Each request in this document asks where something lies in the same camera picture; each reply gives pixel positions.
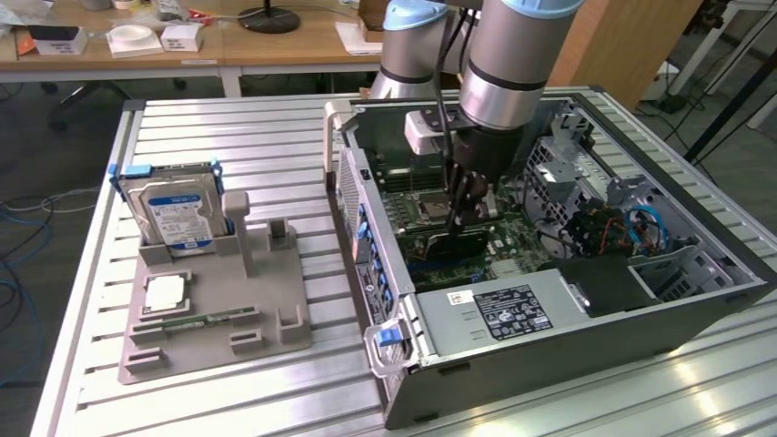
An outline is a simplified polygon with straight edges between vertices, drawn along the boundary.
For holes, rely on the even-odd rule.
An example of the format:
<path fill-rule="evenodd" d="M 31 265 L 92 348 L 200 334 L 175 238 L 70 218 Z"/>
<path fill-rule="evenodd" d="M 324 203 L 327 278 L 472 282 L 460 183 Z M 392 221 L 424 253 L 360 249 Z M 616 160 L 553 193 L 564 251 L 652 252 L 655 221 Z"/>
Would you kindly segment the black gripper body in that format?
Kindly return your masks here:
<path fill-rule="evenodd" d="M 469 172 L 500 179 L 512 165 L 523 140 L 523 129 L 460 129 L 455 134 L 454 160 Z"/>

